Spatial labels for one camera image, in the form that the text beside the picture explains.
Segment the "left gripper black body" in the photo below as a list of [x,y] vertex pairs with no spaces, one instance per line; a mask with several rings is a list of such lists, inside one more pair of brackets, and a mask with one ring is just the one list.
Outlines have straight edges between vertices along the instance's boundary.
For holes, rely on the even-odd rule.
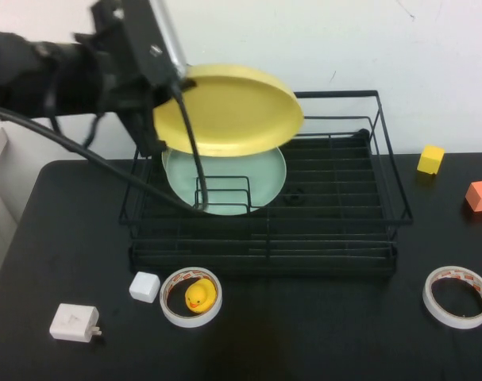
[[76,33],[92,60],[95,109],[121,112],[155,108],[152,81],[177,78],[149,1],[97,1],[92,33]]

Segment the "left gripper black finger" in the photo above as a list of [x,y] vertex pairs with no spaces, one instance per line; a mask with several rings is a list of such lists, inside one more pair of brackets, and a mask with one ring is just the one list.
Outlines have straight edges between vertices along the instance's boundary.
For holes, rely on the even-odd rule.
[[152,100],[154,106],[160,106],[175,97],[175,90],[180,93],[189,91],[197,86],[193,79],[170,77],[156,77],[152,81]]
[[156,132],[153,108],[123,112],[123,125],[142,157],[151,157],[166,150],[166,143]]

